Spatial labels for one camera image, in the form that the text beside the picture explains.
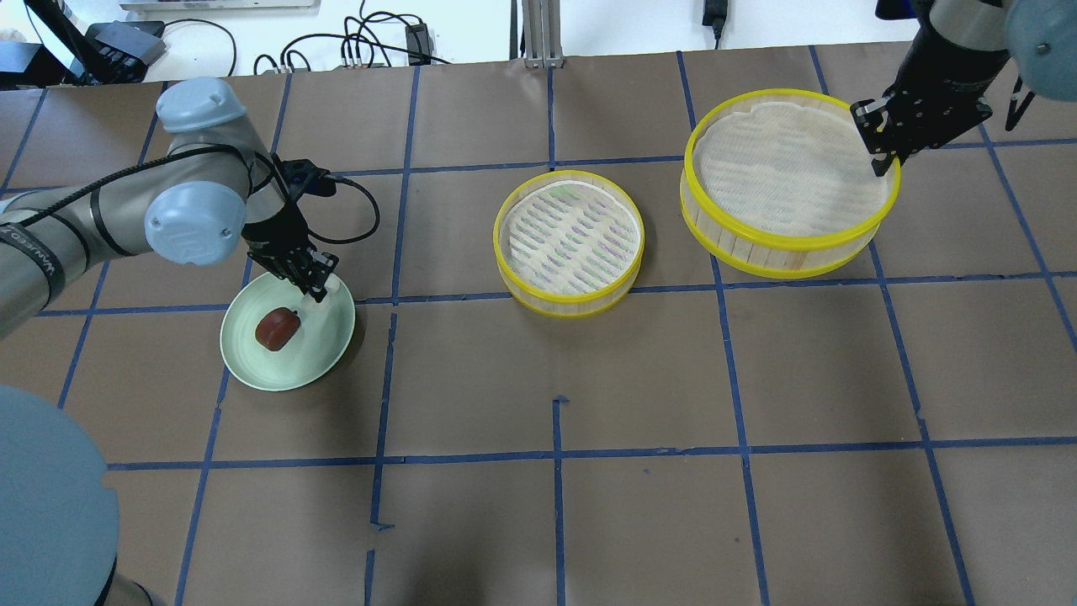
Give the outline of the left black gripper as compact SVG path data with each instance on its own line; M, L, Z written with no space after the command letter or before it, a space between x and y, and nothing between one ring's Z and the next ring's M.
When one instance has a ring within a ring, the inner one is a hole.
M307 291L313 304L331 295L331 279L339 258L312 244L299 205L286 202L272 217L246 223L242 237L247 256L276 279Z

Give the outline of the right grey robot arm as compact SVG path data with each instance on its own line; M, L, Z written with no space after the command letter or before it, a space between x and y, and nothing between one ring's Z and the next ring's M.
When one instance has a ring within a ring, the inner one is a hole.
M1007 130L1036 98L1076 97L1073 1L878 1L875 15L919 25L889 88L850 108L877 177L991 118L985 94L1008 62Z

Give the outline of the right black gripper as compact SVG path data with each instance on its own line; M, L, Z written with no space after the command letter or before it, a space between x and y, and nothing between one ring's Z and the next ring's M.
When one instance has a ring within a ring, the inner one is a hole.
M875 177L925 149L938 149L984 123L993 110L981 97L941 88L893 85L880 98L850 107L853 124L873 159Z

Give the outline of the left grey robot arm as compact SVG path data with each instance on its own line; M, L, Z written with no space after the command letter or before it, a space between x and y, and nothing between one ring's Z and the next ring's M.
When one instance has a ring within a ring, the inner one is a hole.
M155 118L164 157L81 187L3 200L3 336L47 310L90 271L151 254L211 266L241 244L270 279L316 306L337 286L300 197L336 189L330 170L266 146L224 79L165 88ZM118 495L99 446L64 407L3 387L3 603L104 605L157 596L118 574Z

